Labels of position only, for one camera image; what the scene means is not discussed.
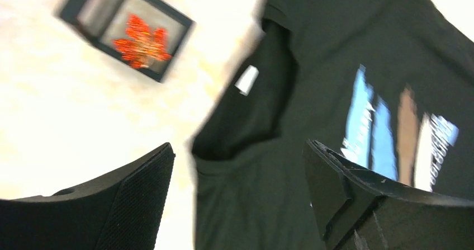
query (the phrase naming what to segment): black plastic part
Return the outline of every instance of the black plastic part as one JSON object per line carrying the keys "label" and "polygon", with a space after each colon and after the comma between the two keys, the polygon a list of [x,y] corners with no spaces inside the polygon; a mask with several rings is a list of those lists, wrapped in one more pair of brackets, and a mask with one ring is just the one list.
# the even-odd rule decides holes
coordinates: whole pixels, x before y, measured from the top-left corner
{"label": "black plastic part", "polygon": [[[121,54],[116,51],[114,48],[104,44],[101,42],[102,36],[105,34],[107,28],[109,27],[110,23],[112,22],[114,16],[116,15],[117,11],[120,9],[122,4],[125,0],[119,0],[116,4],[111,8],[113,11],[109,16],[106,16],[105,23],[103,28],[97,33],[92,34],[87,30],[87,28],[80,22],[79,14],[86,5],[88,0],[67,0],[61,7],[61,9],[57,12],[57,16],[66,22],[68,25],[72,27],[80,36],[86,39],[91,45],[93,45],[98,50],[108,54],[109,56],[128,64],[128,62],[122,60]],[[175,56],[178,54],[181,46],[184,44],[184,40],[189,34],[192,25],[194,22],[187,17],[186,15],[182,14],[181,12],[177,11],[170,5],[166,4],[163,0],[145,0],[153,7],[158,9],[159,11],[165,13],[170,18],[174,19],[175,21],[179,22],[183,26],[183,31],[180,33],[179,38],[177,39],[177,46],[173,48],[172,51],[168,53],[172,56],[169,61],[165,63],[162,70],[160,72],[154,72],[149,68],[139,68],[136,69],[140,73],[152,78],[157,82],[161,82],[166,71],[169,69],[170,65],[173,63]]]}
{"label": "black plastic part", "polygon": [[153,250],[173,163],[166,143],[52,196],[0,200],[0,249]]}
{"label": "black plastic part", "polygon": [[473,249],[474,202],[407,187],[317,141],[306,179],[327,249]]}

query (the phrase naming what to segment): textured black surface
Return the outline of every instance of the textured black surface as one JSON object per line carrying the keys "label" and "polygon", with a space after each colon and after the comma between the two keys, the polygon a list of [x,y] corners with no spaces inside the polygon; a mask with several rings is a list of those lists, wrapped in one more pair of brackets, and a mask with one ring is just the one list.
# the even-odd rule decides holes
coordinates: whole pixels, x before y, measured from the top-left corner
{"label": "textured black surface", "polygon": [[168,193],[172,155],[165,152],[122,182],[96,250],[153,249]]}
{"label": "textured black surface", "polygon": [[152,250],[173,162],[166,143],[53,196],[0,200],[0,249]]}

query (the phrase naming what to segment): black t-shirt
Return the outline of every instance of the black t-shirt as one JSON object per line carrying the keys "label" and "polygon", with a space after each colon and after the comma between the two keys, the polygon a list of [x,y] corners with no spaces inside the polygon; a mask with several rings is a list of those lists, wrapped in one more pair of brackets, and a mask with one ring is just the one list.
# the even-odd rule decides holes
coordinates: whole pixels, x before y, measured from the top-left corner
{"label": "black t-shirt", "polygon": [[324,249],[306,139],[474,199],[474,46],[430,0],[268,0],[262,27],[195,137],[197,250]]}

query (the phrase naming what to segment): white surface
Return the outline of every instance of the white surface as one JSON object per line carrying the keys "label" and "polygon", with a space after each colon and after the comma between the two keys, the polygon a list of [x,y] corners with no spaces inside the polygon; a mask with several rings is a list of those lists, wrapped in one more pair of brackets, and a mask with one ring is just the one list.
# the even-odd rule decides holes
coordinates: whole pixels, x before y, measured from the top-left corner
{"label": "white surface", "polygon": [[[54,18],[60,0],[0,0],[1,198],[51,195],[169,141],[177,158],[157,249],[192,249],[188,141],[259,33],[257,0],[165,1],[197,24],[158,84]],[[474,0],[433,1],[474,37]]]}

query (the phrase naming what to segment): clothing tag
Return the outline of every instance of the clothing tag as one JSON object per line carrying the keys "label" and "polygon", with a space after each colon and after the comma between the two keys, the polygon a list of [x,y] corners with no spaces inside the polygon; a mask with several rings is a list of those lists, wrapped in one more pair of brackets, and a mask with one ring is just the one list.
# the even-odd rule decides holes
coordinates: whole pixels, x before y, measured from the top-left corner
{"label": "clothing tag", "polygon": [[253,65],[250,65],[240,76],[239,80],[235,83],[237,89],[240,90],[240,94],[247,96],[250,89],[258,76],[258,69]]}

